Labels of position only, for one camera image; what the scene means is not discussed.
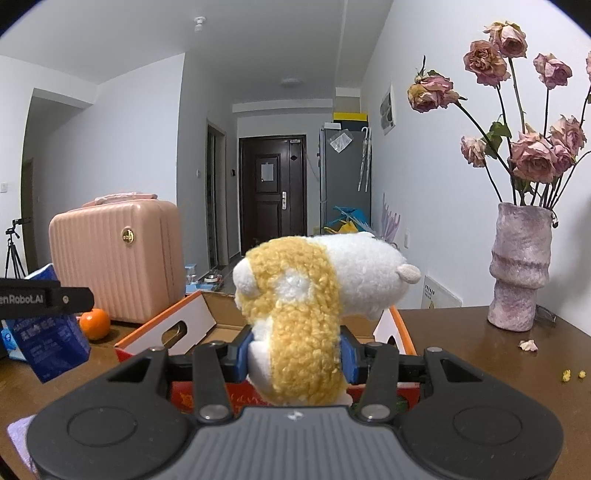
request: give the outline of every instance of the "black tripod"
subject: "black tripod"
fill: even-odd
[[[4,268],[4,278],[8,278],[8,266],[10,261],[12,260],[12,269],[14,270],[14,278],[24,278],[25,277],[25,269],[22,267],[21,259],[18,256],[17,246],[14,244],[12,240],[12,236],[16,235],[17,238],[20,238],[19,234],[16,231],[16,222],[12,221],[12,227],[6,230],[6,235],[8,235],[8,250],[6,252],[6,266]]]

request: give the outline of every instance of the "flower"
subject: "flower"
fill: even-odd
[[[460,98],[452,88],[453,82],[443,75],[417,76],[408,89],[408,102],[413,110],[421,113],[438,107],[447,108]]]
[[[565,171],[574,165],[574,157],[569,149],[561,143],[554,146],[553,152],[556,156],[554,169],[556,170],[556,176],[560,177]]]
[[[556,175],[552,145],[537,132],[519,132],[519,140],[511,144],[511,160],[513,173],[523,180],[552,183]]]
[[[486,167],[484,140],[472,137],[462,137],[460,140],[462,155],[473,167]]]
[[[527,42],[519,25],[509,22],[494,22],[486,28],[484,33],[491,34],[489,41],[504,57],[514,59],[526,56]]]
[[[476,40],[470,44],[470,51],[464,55],[464,65],[469,72],[476,73],[476,81],[483,85],[498,87],[499,82],[511,77],[507,63],[492,43]]]
[[[534,67],[536,72],[540,74],[540,81],[546,85],[548,90],[552,90],[557,85],[567,85],[569,78],[573,76],[570,67],[551,53],[548,55],[538,53],[534,59]]]
[[[564,145],[573,157],[579,154],[587,141],[581,124],[573,116],[567,120],[564,115],[560,115],[560,119],[550,127],[550,135],[554,145]]]

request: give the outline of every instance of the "silver bolt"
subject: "silver bolt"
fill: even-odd
[[[390,409],[386,405],[372,403],[361,409],[361,415],[368,420],[383,420],[390,415]]]
[[[221,420],[228,416],[230,411],[224,405],[205,405],[199,410],[199,415],[206,420]]]

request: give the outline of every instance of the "open box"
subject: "open box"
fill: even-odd
[[[130,333],[115,345],[115,351],[120,362],[153,346],[166,346],[170,355],[182,355],[201,343],[213,340],[231,342],[245,324],[246,320],[236,307],[233,296],[197,291]],[[384,310],[377,324],[358,315],[344,318],[341,324],[347,326],[361,343],[394,341],[400,353],[416,355],[395,307]],[[247,381],[228,383],[226,388],[235,413],[239,413],[244,406],[267,405]],[[399,383],[397,391],[402,409],[412,408],[418,402],[418,384]],[[348,393],[354,403],[358,402],[363,385],[350,385]],[[174,382],[170,400],[181,410],[192,411],[191,382]]]

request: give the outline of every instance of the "purple cloth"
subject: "purple cloth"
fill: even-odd
[[[7,431],[8,436],[17,449],[22,462],[29,468],[31,472],[34,473],[35,466],[33,465],[33,461],[31,460],[31,456],[27,450],[27,430],[33,418],[35,418],[35,415],[17,420],[8,426]]]

